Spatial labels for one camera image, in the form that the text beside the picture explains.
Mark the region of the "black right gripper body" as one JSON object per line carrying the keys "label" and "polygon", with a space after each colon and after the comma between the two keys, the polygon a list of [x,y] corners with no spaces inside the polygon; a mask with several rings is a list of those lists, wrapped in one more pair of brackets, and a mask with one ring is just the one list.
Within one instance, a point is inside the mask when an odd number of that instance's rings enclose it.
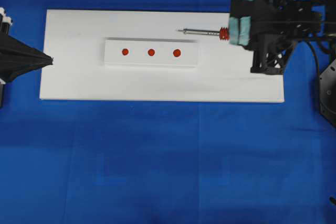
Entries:
{"label": "black right gripper body", "polygon": [[229,17],[251,17],[250,47],[258,34],[270,32],[281,20],[281,12],[293,0],[231,0]]}

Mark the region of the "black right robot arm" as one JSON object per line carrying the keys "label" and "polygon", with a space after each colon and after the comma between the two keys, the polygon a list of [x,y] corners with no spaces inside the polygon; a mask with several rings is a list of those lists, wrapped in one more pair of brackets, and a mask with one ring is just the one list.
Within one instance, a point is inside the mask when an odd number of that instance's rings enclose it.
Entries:
{"label": "black right robot arm", "polygon": [[223,38],[258,55],[335,37],[335,0],[231,0]]}

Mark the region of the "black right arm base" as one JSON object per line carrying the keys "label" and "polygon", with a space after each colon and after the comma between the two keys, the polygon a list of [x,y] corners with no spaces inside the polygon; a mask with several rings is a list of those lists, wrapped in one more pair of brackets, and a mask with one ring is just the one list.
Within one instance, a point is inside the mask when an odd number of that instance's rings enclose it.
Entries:
{"label": "black right arm base", "polygon": [[335,60],[320,75],[320,114],[335,127]]}

